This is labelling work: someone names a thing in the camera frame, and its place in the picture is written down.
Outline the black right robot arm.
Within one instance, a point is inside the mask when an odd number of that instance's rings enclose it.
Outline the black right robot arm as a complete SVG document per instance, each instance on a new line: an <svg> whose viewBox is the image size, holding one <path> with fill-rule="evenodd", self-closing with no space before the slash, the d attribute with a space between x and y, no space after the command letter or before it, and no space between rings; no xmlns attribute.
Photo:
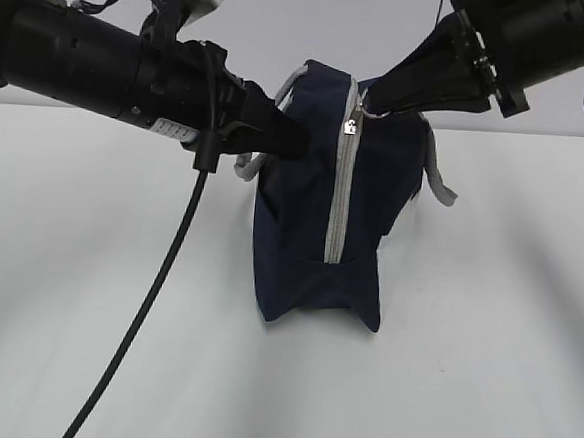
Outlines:
<svg viewBox="0 0 584 438"><path fill-rule="evenodd" d="M584 67L584 0L450 0L452 11L367 92L374 115L528 110L524 91Z"/></svg>

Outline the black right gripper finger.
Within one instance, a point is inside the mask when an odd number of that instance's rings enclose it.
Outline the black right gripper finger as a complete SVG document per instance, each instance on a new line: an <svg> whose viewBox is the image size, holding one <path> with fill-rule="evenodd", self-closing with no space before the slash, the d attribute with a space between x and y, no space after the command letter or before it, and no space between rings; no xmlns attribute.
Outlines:
<svg viewBox="0 0 584 438"><path fill-rule="evenodd" d="M462 32L456 14L443 17L410 55L369 86L366 109L378 116L490 110Z"/></svg>

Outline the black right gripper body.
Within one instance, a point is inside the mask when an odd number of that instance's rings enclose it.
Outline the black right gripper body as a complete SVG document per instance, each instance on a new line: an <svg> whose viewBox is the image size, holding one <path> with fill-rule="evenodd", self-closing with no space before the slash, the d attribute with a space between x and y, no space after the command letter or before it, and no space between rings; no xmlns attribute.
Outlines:
<svg viewBox="0 0 584 438"><path fill-rule="evenodd" d="M500 18L489 11L456 9L467 43L469 62L483 91L494 96L504 118L526 112L529 102L523 83L517 78L515 50L503 32Z"/></svg>

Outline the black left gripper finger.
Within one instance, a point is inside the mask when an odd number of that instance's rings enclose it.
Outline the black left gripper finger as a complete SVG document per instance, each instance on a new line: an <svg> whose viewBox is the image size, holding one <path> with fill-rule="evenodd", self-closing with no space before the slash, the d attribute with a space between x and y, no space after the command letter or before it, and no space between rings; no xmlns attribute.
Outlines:
<svg viewBox="0 0 584 438"><path fill-rule="evenodd" d="M258 152L296 159L307 153L309 141L303 126L281 112L258 84L246 81L225 114L221 154Z"/></svg>

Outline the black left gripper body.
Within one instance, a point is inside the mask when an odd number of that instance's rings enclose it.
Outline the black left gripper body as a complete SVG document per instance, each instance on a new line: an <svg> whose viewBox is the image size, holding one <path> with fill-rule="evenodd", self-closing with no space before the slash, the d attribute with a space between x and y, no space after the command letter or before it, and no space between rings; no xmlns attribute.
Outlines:
<svg viewBox="0 0 584 438"><path fill-rule="evenodd" d="M226 69L227 51L205 41L174 42L161 50L144 42L135 77L135 126L194 150L216 120L224 138L259 125L261 90Z"/></svg>

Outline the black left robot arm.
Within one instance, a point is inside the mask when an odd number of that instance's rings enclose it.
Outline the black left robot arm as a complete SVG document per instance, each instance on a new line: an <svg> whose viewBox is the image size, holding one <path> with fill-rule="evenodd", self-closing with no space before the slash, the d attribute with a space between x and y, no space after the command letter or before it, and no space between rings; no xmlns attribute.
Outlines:
<svg viewBox="0 0 584 438"><path fill-rule="evenodd" d="M0 0L0 88L14 85L220 154L295 158L309 141L212 42L180 42L224 0L153 0L139 33L101 20L85 0Z"/></svg>

